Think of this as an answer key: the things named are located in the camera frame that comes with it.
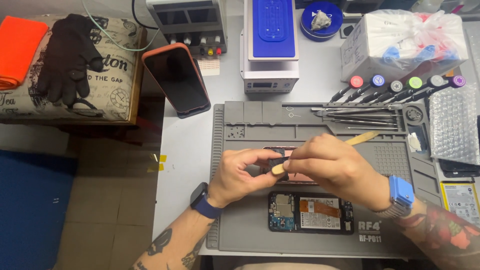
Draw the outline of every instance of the black cable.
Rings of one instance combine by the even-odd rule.
[[[144,25],[144,24],[142,24],[141,22],[138,21],[137,16],[135,15],[135,0],[132,0],[132,15],[133,15],[134,20],[135,20],[140,26],[143,26],[143,27],[145,27],[145,28],[147,28],[147,29],[158,30],[158,27],[146,26],[146,25]]]

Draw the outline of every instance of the black glove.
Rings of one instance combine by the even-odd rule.
[[[77,92],[82,98],[90,93],[86,65],[97,72],[103,69],[103,58],[88,36],[93,26],[89,18],[78,14],[54,23],[37,84],[40,93],[48,93],[50,102],[62,98],[70,106]]]

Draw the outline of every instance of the white desk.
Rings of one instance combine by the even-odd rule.
[[[297,10],[299,18],[303,10]],[[240,77],[239,47],[243,16],[228,16],[228,53],[220,57],[220,75],[205,76],[204,81],[212,107],[233,101],[326,102],[346,84],[340,82],[340,46],[344,39],[317,43],[307,39],[299,30],[300,80],[289,94],[245,94]],[[155,239],[189,205],[191,192],[200,182],[210,180],[213,109],[180,119],[171,104],[165,103],[161,152],[167,155],[165,170],[158,174],[153,226]],[[316,255],[227,252],[209,250],[201,255],[290,256]]]

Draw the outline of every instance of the phone screen assembly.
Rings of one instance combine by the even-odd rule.
[[[284,233],[351,235],[352,203],[332,194],[273,191],[268,195],[268,228]]]
[[[210,109],[198,63],[184,44],[175,43],[148,51],[142,60],[178,113]]]
[[[289,157],[293,150],[297,147],[284,147],[284,146],[275,146],[275,147],[264,147],[264,149],[270,149],[277,153],[282,154],[282,157]],[[267,173],[272,170],[272,167],[277,165],[276,163],[271,163],[269,168],[262,168],[262,173]],[[288,173],[277,181],[277,184],[317,184],[310,177],[301,174],[301,173]]]

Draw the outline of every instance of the tile floor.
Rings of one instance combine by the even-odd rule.
[[[84,139],[56,270],[127,270],[152,241],[158,173],[143,147]]]

